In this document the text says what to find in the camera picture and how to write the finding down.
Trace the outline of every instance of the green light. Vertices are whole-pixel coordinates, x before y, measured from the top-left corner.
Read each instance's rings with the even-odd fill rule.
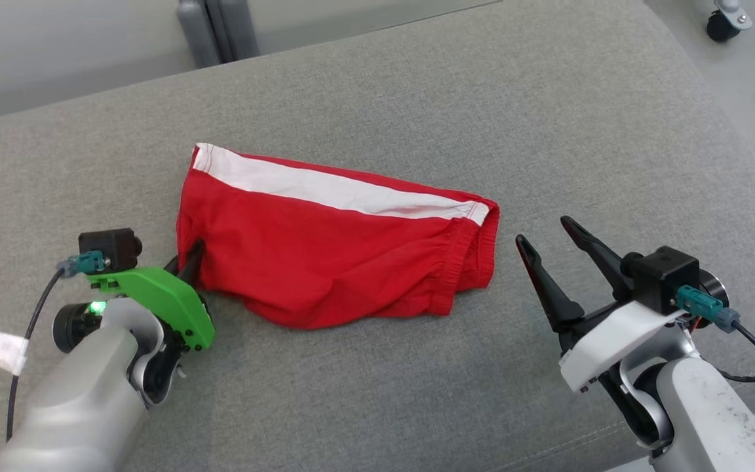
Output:
[[[101,311],[104,311],[104,308],[107,307],[107,302],[92,302],[89,304],[89,311],[92,313],[101,313]]]

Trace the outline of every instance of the white stripe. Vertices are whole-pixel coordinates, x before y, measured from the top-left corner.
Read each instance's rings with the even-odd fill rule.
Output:
[[[398,191],[385,186],[334,176],[317,170],[296,169],[260,159],[249,159],[231,150],[197,144],[200,151],[194,169],[234,188],[279,197],[297,198],[340,210],[399,218],[469,218],[482,226],[490,208],[477,201]]]

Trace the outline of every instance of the gray tablecloth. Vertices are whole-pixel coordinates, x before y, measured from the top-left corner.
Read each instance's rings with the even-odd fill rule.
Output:
[[[378,172],[501,205],[491,287],[446,319],[317,332],[210,296],[216,343],[188,356],[128,470],[603,470],[644,454],[605,392],[564,385],[513,237],[587,309],[610,290],[558,217],[623,254],[673,245],[755,332],[755,159],[652,12],[596,4],[495,4],[0,117],[0,329],[23,332],[80,232],[133,227],[141,263],[165,263],[197,142]],[[89,299],[84,281],[54,290],[18,409],[62,357],[55,311]],[[738,335],[696,338],[755,372]],[[0,371],[0,446],[8,388]]]

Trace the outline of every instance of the caster wheel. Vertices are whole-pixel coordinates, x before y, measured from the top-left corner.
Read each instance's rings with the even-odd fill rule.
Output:
[[[717,43],[726,43],[727,40],[735,38],[741,32],[730,24],[721,10],[713,12],[710,21],[707,22],[707,36]]]

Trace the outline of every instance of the folded red garment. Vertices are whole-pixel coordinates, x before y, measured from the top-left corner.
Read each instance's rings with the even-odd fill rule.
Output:
[[[491,200],[212,144],[197,144],[191,160],[180,254],[203,239],[201,287],[277,325],[446,316],[456,292],[491,281]]]

